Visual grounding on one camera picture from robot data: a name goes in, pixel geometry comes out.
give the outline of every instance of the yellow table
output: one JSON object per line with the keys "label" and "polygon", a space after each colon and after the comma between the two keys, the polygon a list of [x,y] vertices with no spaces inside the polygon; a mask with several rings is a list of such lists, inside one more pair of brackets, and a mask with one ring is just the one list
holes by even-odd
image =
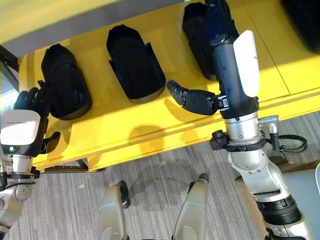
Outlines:
{"label": "yellow table", "polygon": [[[182,32],[186,4],[60,42],[75,55],[93,105],[76,120],[49,118],[47,134],[60,131],[61,139],[53,152],[34,159],[35,166],[43,169],[87,157],[89,170],[95,171],[206,141],[212,132],[225,129],[219,113],[202,116],[187,112],[167,90],[150,103],[131,103],[108,63],[108,31],[125,24],[138,30],[145,43],[151,42],[167,80],[219,93],[219,84],[202,76]],[[255,35],[260,66],[259,116],[277,114],[283,120],[319,110],[320,57],[303,47],[278,1],[230,0],[229,5],[238,31],[249,29]],[[43,79],[41,62],[46,48],[20,59],[20,90],[30,89]]]}
{"label": "yellow table", "polygon": [[0,1],[0,44],[118,0]]}

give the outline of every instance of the white label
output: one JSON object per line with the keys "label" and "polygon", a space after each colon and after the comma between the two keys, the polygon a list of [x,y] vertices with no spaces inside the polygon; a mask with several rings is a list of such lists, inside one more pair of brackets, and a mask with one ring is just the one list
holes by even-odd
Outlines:
{"label": "white label", "polygon": [[0,141],[3,145],[29,145],[37,136],[40,115],[32,110],[8,110],[4,114]]}
{"label": "white label", "polygon": [[233,43],[234,55],[238,66],[241,85],[248,97],[259,92],[259,64],[254,33],[244,31]]}

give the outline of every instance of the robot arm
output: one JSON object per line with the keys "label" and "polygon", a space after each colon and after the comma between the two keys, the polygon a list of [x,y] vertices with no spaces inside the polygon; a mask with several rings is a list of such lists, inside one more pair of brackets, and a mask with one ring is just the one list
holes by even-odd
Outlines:
{"label": "robot arm", "polygon": [[50,112],[50,89],[39,82],[41,88],[22,91],[14,105],[14,110],[4,114],[0,140],[7,160],[0,166],[0,239],[21,214],[26,199],[31,195],[34,179],[40,172],[32,166],[38,154],[53,151],[60,138],[55,132],[45,138]]}
{"label": "robot arm", "polygon": [[[315,240],[280,170],[261,149],[266,139],[258,120],[259,66],[254,35],[247,30],[238,37],[230,27],[232,19],[224,0],[206,3],[206,31],[221,93],[189,90],[172,80],[167,88],[176,102],[190,112],[213,115],[220,110],[226,133],[214,132],[211,147],[229,152],[230,165],[241,174],[263,216],[269,232],[266,239]],[[260,122],[268,121],[271,122],[265,118]]]}

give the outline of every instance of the metal cylinder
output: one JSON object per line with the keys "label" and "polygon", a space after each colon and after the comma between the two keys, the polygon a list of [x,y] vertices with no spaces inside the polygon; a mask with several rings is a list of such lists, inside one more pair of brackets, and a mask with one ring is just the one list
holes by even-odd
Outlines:
{"label": "metal cylinder", "polygon": [[261,135],[257,112],[224,121],[226,132],[231,140],[253,139]]}
{"label": "metal cylinder", "polygon": [[33,158],[24,155],[12,155],[12,168],[15,173],[30,173]]}

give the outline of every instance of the gray carpet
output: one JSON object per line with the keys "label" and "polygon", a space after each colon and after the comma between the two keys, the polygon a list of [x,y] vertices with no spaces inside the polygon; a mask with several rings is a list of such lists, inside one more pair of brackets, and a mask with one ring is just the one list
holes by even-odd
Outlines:
{"label": "gray carpet", "polygon": [[[320,158],[319,112],[282,121],[279,131],[299,134],[309,142],[307,151],[288,156],[289,161]],[[210,178],[206,240],[257,240],[235,187],[227,153],[212,151],[207,142],[119,164],[104,172],[43,174],[6,240],[94,240],[105,190],[121,180],[127,182],[131,195],[131,207],[124,211],[130,239],[169,240],[189,183],[201,173]]]}

